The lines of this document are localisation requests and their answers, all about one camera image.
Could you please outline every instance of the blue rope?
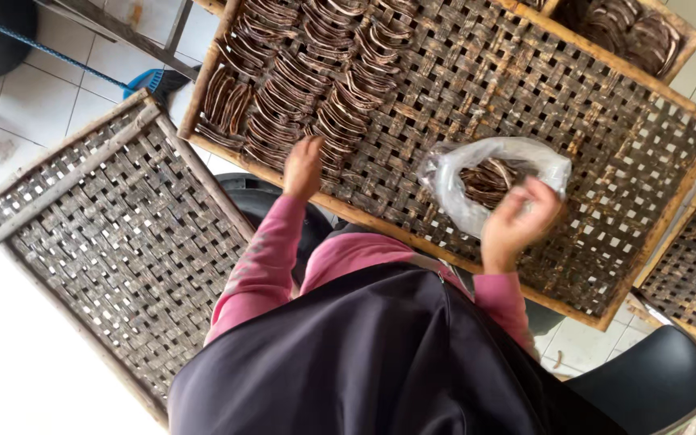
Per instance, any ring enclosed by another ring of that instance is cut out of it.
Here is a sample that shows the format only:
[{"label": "blue rope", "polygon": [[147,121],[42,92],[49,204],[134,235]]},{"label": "blue rope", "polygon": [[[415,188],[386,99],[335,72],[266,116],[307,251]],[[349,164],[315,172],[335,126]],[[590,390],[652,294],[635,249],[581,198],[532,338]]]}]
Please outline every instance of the blue rope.
[{"label": "blue rope", "polygon": [[18,41],[21,41],[22,43],[29,44],[30,46],[32,46],[32,47],[34,47],[34,48],[36,48],[36,49],[42,50],[42,51],[45,52],[45,53],[52,54],[53,56],[55,56],[55,57],[57,57],[57,58],[59,58],[59,59],[61,59],[61,60],[64,60],[64,61],[68,62],[69,64],[72,64],[72,65],[74,65],[74,66],[80,67],[80,68],[82,68],[83,70],[87,71],[87,72],[90,73],[90,74],[93,74],[93,75],[96,76],[96,77],[102,78],[102,79],[108,81],[108,82],[111,83],[111,84],[116,84],[117,86],[120,86],[122,89],[125,89],[126,91],[136,92],[135,89],[130,89],[130,87],[128,87],[127,84],[122,83],[121,81],[116,81],[115,79],[111,78],[110,76],[105,75],[105,74],[102,74],[102,73],[100,73],[100,72],[94,70],[93,68],[90,68],[90,67],[87,66],[87,65],[80,64],[80,63],[77,62],[76,60],[74,60],[74,59],[72,59],[72,58],[70,58],[70,57],[68,57],[68,56],[64,56],[63,54],[58,53],[57,51],[51,49],[50,47],[46,47],[46,46],[44,46],[44,45],[42,45],[42,44],[40,44],[40,43],[37,43],[36,41],[33,41],[33,40],[29,39],[29,38],[26,38],[24,35],[21,35],[21,34],[19,34],[19,33],[15,33],[15,32],[13,32],[12,30],[7,29],[7,28],[6,28],[5,26],[3,26],[3,25],[0,25],[0,32],[4,33],[4,34],[7,35],[7,36],[13,37],[13,38],[17,39]]}]

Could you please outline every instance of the pink long sleeve shirt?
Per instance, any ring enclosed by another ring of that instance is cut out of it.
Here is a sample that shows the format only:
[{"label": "pink long sleeve shirt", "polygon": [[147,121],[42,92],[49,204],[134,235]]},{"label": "pink long sleeve shirt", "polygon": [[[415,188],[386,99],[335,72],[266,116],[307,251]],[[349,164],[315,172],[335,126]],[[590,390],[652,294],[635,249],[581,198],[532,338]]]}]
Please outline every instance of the pink long sleeve shirt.
[{"label": "pink long sleeve shirt", "polygon": [[[204,344],[237,324],[290,301],[292,268],[304,218],[305,202],[295,197],[283,196],[273,204],[230,273],[213,309],[211,329]],[[458,277],[441,262],[418,254],[398,240],[374,233],[341,234],[323,242],[310,256],[300,294],[347,273],[388,262],[411,262],[430,269],[469,296]],[[534,354],[517,272],[475,275],[473,279],[473,302],[520,346]]]}]

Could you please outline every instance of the person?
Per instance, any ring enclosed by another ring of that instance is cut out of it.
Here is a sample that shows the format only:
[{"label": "person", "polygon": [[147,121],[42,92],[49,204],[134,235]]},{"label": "person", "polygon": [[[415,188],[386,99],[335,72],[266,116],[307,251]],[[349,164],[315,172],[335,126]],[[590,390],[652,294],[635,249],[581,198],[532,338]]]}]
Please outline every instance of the person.
[{"label": "person", "polygon": [[173,435],[624,433],[534,357],[515,262],[561,203],[533,177],[484,225],[473,299],[440,261],[342,231],[312,253],[290,300],[322,145],[306,137],[287,158],[283,194],[230,273],[204,349],[174,378]]}]

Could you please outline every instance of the chair backrest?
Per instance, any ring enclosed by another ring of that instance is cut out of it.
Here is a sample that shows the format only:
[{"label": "chair backrest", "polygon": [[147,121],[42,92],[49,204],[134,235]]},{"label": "chair backrest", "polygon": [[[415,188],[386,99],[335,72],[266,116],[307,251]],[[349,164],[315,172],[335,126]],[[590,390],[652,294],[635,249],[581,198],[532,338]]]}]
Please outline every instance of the chair backrest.
[{"label": "chair backrest", "polygon": [[696,415],[696,341],[666,325],[565,384],[631,435],[666,433]]}]

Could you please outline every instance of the clear plastic bag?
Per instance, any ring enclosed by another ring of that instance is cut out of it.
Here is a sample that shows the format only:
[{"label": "clear plastic bag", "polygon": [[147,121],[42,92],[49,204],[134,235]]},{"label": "clear plastic bag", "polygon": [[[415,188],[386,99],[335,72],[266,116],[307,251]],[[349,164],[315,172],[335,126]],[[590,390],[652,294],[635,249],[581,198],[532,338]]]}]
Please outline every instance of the clear plastic bag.
[{"label": "clear plastic bag", "polygon": [[468,145],[436,143],[420,163],[416,175],[462,232],[480,238],[490,210],[466,197],[466,186],[459,174],[462,169],[476,167],[488,157],[505,160],[525,173],[535,173],[561,199],[566,197],[571,160],[542,143],[507,137],[483,139]]}]

